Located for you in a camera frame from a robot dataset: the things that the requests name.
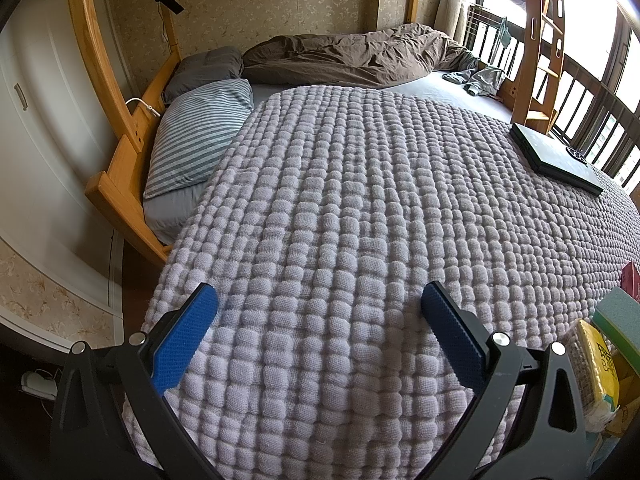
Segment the yellow paper bag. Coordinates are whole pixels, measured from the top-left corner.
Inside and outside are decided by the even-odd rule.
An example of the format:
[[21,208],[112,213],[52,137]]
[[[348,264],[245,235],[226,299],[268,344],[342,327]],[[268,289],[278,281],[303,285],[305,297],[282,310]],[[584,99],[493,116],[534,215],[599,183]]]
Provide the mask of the yellow paper bag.
[[620,396],[612,353],[602,334],[585,320],[572,325],[563,344],[582,400],[585,430],[601,432],[612,422]]

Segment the teal green box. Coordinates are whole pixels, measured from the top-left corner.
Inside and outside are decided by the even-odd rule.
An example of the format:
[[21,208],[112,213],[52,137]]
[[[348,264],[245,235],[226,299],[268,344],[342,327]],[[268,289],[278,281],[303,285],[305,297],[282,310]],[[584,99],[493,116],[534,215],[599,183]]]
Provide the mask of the teal green box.
[[612,288],[596,305],[592,322],[620,348],[639,349],[639,304],[620,287]]

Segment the black flat box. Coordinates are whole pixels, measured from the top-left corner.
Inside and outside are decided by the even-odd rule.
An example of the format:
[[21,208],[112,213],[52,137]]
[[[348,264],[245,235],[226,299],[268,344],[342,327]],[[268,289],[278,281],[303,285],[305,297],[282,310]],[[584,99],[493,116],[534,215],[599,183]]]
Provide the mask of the black flat box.
[[512,124],[511,136],[529,166],[542,176],[599,196],[603,186],[584,156],[561,141],[520,124]]

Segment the lavender quilted bed blanket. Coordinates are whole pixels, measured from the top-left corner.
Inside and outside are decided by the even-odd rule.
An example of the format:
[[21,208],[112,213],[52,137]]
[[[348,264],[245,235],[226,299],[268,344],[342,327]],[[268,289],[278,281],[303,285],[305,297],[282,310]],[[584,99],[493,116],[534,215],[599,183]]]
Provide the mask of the lavender quilted bed blanket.
[[422,318],[427,283],[542,349],[638,258],[628,194],[541,177],[505,122],[298,87],[229,146],[144,327],[215,287],[216,321],[166,398],[224,477],[411,479],[472,398]]

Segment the grey striped pillow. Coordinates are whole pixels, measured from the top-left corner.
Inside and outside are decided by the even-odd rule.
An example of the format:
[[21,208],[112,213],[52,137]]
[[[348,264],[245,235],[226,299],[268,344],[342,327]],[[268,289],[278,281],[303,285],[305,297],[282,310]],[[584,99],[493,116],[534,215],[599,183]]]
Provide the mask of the grey striped pillow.
[[252,87],[243,78],[204,84],[175,99],[157,128],[143,198],[207,180],[253,110]]

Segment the white closet door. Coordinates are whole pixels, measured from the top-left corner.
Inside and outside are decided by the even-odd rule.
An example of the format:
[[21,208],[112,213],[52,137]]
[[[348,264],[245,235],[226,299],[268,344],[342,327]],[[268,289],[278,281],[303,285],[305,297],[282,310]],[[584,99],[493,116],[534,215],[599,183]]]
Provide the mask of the white closet door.
[[115,137],[67,0],[21,0],[1,32],[1,236],[89,304],[122,310],[122,241],[85,187]]

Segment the black balcony railing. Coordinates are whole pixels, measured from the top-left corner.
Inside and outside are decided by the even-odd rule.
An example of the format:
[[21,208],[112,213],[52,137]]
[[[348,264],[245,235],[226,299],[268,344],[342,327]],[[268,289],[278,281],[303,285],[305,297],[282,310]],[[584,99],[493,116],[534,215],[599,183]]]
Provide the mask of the black balcony railing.
[[[466,18],[465,47],[514,81],[524,56],[524,28],[479,4],[469,7]],[[564,56],[554,111],[556,138],[582,151],[626,192],[638,190],[639,43],[621,15],[600,76]]]

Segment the grey clothing on bed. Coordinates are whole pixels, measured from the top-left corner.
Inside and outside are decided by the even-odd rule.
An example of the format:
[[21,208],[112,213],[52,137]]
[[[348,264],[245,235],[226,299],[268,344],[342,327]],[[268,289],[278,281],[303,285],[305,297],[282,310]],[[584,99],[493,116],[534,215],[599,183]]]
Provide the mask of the grey clothing on bed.
[[443,73],[442,78],[458,84],[470,96],[494,98],[506,80],[506,73],[498,67],[487,65],[483,68],[468,68],[457,72]]

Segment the dark grey pillow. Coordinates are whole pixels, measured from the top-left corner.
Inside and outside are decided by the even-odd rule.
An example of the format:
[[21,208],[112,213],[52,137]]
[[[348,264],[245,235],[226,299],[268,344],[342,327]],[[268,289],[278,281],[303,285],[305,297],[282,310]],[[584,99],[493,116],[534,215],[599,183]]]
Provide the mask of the dark grey pillow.
[[210,82],[242,76],[242,53],[236,47],[221,47],[184,58],[163,91],[166,105],[179,96]]

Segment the brown crumpled duvet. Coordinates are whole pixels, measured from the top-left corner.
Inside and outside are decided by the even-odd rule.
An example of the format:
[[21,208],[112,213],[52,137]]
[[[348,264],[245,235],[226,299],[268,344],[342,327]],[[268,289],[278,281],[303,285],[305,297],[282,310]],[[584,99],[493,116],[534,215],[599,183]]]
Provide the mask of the brown crumpled duvet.
[[409,23],[359,34],[275,36],[243,54],[243,76],[253,84],[381,89],[477,64],[444,32]]

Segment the wooden bunk ladder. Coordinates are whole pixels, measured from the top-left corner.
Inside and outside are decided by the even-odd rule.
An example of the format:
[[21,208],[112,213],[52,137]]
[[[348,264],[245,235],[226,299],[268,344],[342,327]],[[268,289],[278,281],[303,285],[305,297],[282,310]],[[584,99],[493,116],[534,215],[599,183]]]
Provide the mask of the wooden bunk ladder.
[[564,65],[564,0],[525,0],[524,54],[513,85],[512,120],[550,134]]

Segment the wooden bunk bed frame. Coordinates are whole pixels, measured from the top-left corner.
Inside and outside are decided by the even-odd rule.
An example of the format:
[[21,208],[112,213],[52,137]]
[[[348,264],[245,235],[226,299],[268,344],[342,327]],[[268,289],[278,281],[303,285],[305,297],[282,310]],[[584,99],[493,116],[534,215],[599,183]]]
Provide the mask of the wooden bunk bed frame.
[[79,52],[102,110],[117,139],[108,168],[92,176],[85,194],[102,216],[142,257],[163,266],[171,251],[146,224],[142,192],[152,144],[165,110],[163,91],[181,61],[175,15],[160,5],[169,55],[148,85],[138,105],[130,110],[108,58],[94,0],[67,0]]

